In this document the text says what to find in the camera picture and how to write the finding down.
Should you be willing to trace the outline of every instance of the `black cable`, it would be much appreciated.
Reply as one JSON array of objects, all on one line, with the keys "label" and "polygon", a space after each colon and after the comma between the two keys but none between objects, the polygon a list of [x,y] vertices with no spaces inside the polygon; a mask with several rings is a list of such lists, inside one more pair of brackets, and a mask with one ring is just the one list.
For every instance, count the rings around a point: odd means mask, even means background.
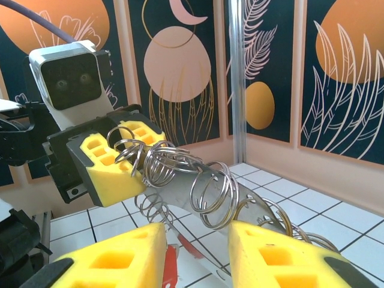
[{"label": "black cable", "polygon": [[56,27],[54,24],[50,23],[46,19],[42,18],[37,13],[33,12],[32,10],[24,7],[23,5],[20,5],[12,0],[0,0],[0,5],[3,5],[9,9],[12,9],[25,17],[31,19],[32,21],[36,22],[37,24],[41,25],[42,27],[46,28],[50,32],[54,33],[57,37],[63,39],[67,43],[75,42],[76,40],[65,33],[63,30],[60,30],[58,27]]}]

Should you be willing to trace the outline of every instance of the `crescent moon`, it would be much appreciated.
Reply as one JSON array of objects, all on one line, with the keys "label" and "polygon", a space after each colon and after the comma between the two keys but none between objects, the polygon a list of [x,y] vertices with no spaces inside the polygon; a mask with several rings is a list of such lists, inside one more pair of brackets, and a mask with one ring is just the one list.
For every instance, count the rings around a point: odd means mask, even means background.
[{"label": "crescent moon", "polygon": [[197,25],[203,23],[208,17],[196,17],[190,14],[181,3],[181,0],[169,0],[173,15],[181,23],[186,25]]}]

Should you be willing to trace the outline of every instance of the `camera lens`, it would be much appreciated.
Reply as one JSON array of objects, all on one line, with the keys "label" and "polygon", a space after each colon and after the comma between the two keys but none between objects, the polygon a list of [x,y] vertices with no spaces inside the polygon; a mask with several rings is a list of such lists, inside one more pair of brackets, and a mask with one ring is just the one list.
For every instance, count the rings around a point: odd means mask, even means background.
[{"label": "camera lens", "polygon": [[56,89],[60,91],[65,91],[68,89],[68,82],[65,80],[59,80],[56,83]]},{"label": "camera lens", "polygon": [[89,84],[91,82],[91,75],[84,73],[80,76],[81,84]]}]

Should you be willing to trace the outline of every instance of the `metal spring coil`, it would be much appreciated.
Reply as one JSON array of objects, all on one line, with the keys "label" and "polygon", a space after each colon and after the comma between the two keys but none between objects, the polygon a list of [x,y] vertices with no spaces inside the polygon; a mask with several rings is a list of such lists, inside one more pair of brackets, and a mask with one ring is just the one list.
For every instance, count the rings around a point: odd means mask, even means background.
[{"label": "metal spring coil", "polygon": [[[145,185],[154,188],[163,187],[172,181],[176,171],[197,174],[190,190],[190,204],[192,209],[200,214],[200,219],[206,227],[220,230],[226,227],[232,220],[237,220],[243,207],[256,202],[252,195],[248,195],[246,199],[239,201],[239,185],[235,177],[231,174],[229,167],[222,162],[210,162],[206,165],[222,175],[224,181],[218,198],[214,203],[207,207],[207,202],[204,201],[204,196],[212,182],[217,181],[217,177],[212,175],[201,192],[201,195],[195,197],[196,183],[202,175],[201,169],[196,165],[197,163],[203,164],[203,161],[200,158],[191,155],[188,150],[177,148],[169,141],[159,141],[153,146],[147,146],[145,142],[135,139],[133,132],[126,127],[115,127],[112,129],[107,137],[108,143],[110,134],[116,129],[125,129],[129,131],[133,139],[122,139],[114,144],[113,148],[119,152],[119,155],[115,159],[115,163],[120,163],[124,160],[130,161],[133,164],[132,176],[137,172],[139,163],[142,163],[143,183]],[[127,143],[129,143],[127,148],[122,151],[118,149],[118,146]],[[230,198],[227,213],[218,223],[210,223],[208,215],[217,211],[223,205],[227,197]],[[277,210],[275,212],[277,218],[285,228],[288,236],[307,243],[317,244],[339,253],[335,245],[326,238],[315,233],[306,233],[299,226],[293,224],[289,220],[288,215],[278,204],[269,199],[262,198],[262,200],[266,202],[267,205],[274,207]],[[154,193],[146,196],[141,204],[138,204],[137,196],[134,201],[141,214],[146,217],[150,223],[159,215],[161,218],[160,222],[173,223],[173,214],[170,213],[168,205],[163,202],[159,194]],[[258,225],[263,226],[267,223],[272,223],[272,220],[264,217],[263,221]]]}]

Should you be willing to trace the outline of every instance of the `camera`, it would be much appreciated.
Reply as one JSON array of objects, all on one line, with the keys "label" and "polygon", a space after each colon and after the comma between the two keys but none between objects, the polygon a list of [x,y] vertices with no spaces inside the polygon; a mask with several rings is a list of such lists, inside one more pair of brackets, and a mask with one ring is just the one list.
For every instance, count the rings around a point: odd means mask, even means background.
[{"label": "camera", "polygon": [[100,79],[96,48],[89,40],[33,50],[29,63],[61,130],[113,111]]}]

